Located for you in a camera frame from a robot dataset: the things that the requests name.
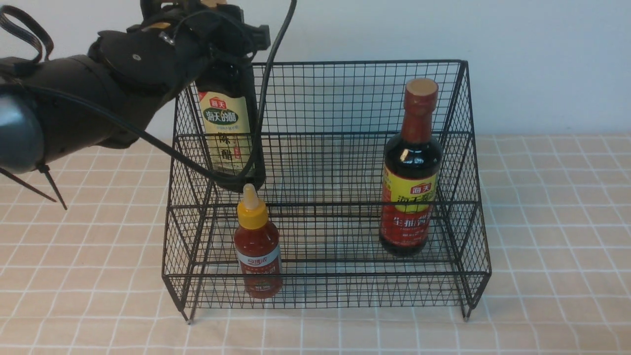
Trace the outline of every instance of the dark glass bottle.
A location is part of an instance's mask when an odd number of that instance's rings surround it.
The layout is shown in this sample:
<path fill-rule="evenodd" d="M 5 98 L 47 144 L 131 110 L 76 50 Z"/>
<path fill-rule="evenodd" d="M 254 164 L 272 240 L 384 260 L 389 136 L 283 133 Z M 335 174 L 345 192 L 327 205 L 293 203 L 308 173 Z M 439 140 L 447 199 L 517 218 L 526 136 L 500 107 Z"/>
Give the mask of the dark glass bottle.
<path fill-rule="evenodd" d="M 382 208 L 379 241 L 396 256 L 417 254 L 428 240 L 433 206 L 421 202 L 435 200 L 443 156 L 440 143 L 432 137 L 438 92 L 433 80 L 408 82 L 401 133 L 386 144 L 382 201 L 410 202 Z"/>
<path fill-rule="evenodd" d="M 251 64 L 236 66 L 217 62 L 196 81 L 199 102 L 208 138 L 213 170 L 226 178 L 241 173 L 254 145 L 258 153 L 245 178 L 218 186 L 237 193 L 245 184 L 258 190 L 265 183 L 265 162 L 260 141 L 254 136 L 258 125 L 254 69 Z"/>

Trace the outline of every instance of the soy sauce bottle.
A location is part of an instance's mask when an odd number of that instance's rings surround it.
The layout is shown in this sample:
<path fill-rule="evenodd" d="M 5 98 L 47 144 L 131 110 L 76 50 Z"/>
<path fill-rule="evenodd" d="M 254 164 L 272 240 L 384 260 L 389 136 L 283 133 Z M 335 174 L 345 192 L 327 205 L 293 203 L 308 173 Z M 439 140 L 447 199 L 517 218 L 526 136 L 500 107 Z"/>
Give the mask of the soy sauce bottle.
<path fill-rule="evenodd" d="M 437 177 L 443 151 L 432 137 L 432 113 L 436 109 L 439 87 L 433 80 L 419 78 L 406 85 L 405 116 L 401 132 L 386 144 L 384 152 L 384 205 L 379 241 L 390 254 L 411 256 L 428 240 Z"/>

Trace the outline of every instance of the black cable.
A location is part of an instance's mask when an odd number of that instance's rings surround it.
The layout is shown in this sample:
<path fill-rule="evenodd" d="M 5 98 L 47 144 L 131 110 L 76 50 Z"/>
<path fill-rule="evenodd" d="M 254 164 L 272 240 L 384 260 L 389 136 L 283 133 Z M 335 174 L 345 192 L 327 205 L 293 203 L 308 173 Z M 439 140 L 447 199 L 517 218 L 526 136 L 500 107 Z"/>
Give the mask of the black cable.
<path fill-rule="evenodd" d="M 276 36 L 276 40 L 274 40 L 274 44 L 272 45 L 272 48 L 269 52 L 268 61 L 265 64 L 265 72 L 263 74 L 263 81 L 261 85 L 261 99 L 259 102 L 259 121 L 256 127 L 256 131 L 254 133 L 254 139 L 257 139 L 259 141 L 253 142 L 253 143 L 258 143 L 258 144 L 252 144 L 253 149 L 250 153 L 250 159 L 248 159 L 241 173 L 235 176 L 233 181 L 238 181 L 244 178 L 250 172 L 250 170 L 252 169 L 252 166 L 254 165 L 256 155 L 260 153 L 259 150 L 262 150 L 262 144 L 260 143 L 261 143 L 261 133 L 263 131 L 263 118 L 265 117 L 265 105 L 266 105 L 266 98 L 268 94 L 269 77 L 272 74 L 272 67 L 274 66 L 274 59 L 276 58 L 276 53 L 278 52 L 278 49 L 280 48 L 280 44 L 283 41 L 283 38 L 285 38 L 285 34 L 287 33 L 287 28 L 289 28 L 289 25 L 292 22 L 293 14 L 296 10 L 297 3 L 298 3 L 298 0 L 292 0 L 292 3 L 289 6 L 289 10 L 287 11 L 287 15 L 285 16 L 285 21 L 283 22 L 283 26 L 280 28 L 280 31 L 278 32 L 278 35 Z"/>
<path fill-rule="evenodd" d="M 287 28 L 289 27 L 289 24 L 292 21 L 296 5 L 297 5 L 297 0 L 292 0 L 289 11 L 285 18 L 285 22 L 283 23 L 283 26 L 281 27 L 281 30 L 278 36 L 276 37 L 276 40 L 274 41 L 274 44 L 271 48 L 271 52 L 269 53 L 268 61 L 265 65 L 265 73 L 263 74 L 263 83 L 262 83 L 262 88 L 261 88 L 261 102 L 259 106 L 259 122 L 256 127 L 256 133 L 254 136 L 255 139 L 259 140 L 259 142 L 261 141 L 261 133 L 262 133 L 262 127 L 263 127 L 263 117 L 265 113 L 265 103 L 266 103 L 267 89 L 269 85 L 269 77 L 271 76 L 271 70 L 274 64 L 276 53 L 278 52 L 278 48 L 280 47 L 283 37 L 285 36 Z M 158 138 L 155 138 L 153 135 L 135 127 L 133 124 L 125 121 L 125 119 L 119 117 L 113 112 L 103 107 L 100 107 L 99 105 L 96 105 L 93 102 L 90 102 L 81 97 L 77 97 L 75 95 L 71 95 L 71 94 L 56 90 L 56 89 L 37 87 L 37 86 L 32 86 L 32 85 L 24 85 L 24 84 L 5 84 L 0 87 L 0 90 L 9 90 L 9 91 L 14 91 L 15 93 L 20 93 L 20 92 L 23 93 L 24 90 L 29 90 L 35 93 L 50 95 L 51 97 L 57 97 L 59 99 L 67 100 L 75 104 L 78 104 L 80 106 L 86 107 L 87 109 L 93 112 L 96 112 L 97 114 L 101 115 L 103 118 L 114 123 L 116 126 L 122 129 L 126 129 L 132 132 L 133 134 L 139 136 L 140 138 L 146 140 L 148 143 L 152 144 L 157 149 L 160 149 L 162 152 L 165 152 L 166 154 L 170 155 L 174 159 L 177 159 L 179 162 L 186 165 L 188 168 L 192 169 L 193 171 L 196 171 L 202 176 L 208 179 L 212 179 L 222 184 L 234 183 L 244 178 L 245 175 L 247 175 L 247 173 L 252 169 L 252 166 L 254 165 L 254 161 L 255 161 L 254 157 L 256 156 L 256 154 L 259 154 L 260 153 L 259 150 L 262 149 L 261 144 L 254 144 L 254 148 L 252 149 L 250 158 L 247 161 L 243 171 L 235 177 L 223 177 L 223 176 L 216 175 L 212 173 L 211 171 L 205 169 L 201 165 L 197 164 L 195 161 L 186 157 L 184 154 L 176 151 L 175 149 L 168 146 L 167 144 L 164 144 L 164 142 L 162 142 Z"/>

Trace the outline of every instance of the plastic squeeze bottle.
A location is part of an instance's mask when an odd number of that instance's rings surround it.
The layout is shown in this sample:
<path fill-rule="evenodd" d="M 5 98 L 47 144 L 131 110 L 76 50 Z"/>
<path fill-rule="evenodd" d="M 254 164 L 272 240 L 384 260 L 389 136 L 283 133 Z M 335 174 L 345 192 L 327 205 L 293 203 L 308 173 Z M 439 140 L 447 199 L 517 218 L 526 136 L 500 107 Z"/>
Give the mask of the plastic squeeze bottle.
<path fill-rule="evenodd" d="M 252 184 L 246 184 L 237 207 L 239 228 L 234 243 L 246 275 L 280 275 L 281 255 L 278 229 L 269 221 L 268 209 Z M 280 277 L 246 277 L 245 289 L 253 298 L 273 297 L 283 287 Z"/>

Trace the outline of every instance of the black metal wire rack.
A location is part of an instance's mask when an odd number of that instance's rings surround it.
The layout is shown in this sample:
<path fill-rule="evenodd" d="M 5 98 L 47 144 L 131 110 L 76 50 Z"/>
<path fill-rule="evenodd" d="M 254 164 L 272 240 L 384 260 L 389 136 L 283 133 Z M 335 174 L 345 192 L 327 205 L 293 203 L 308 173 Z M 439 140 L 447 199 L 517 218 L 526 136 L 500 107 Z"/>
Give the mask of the black metal wire rack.
<path fill-rule="evenodd" d="M 173 160 L 162 272 L 185 320 L 199 308 L 438 305 L 459 305 L 467 320 L 491 276 L 468 71 L 451 60 L 275 64 L 259 194 L 280 230 L 283 288 L 249 296 L 232 244 L 239 195 Z M 429 242 L 396 258 L 378 237 L 383 151 L 418 77 L 440 86 L 433 133 L 444 162 Z M 173 147 L 212 169 L 208 144 L 222 138 L 204 134 L 198 107 L 194 87 L 177 99 Z"/>

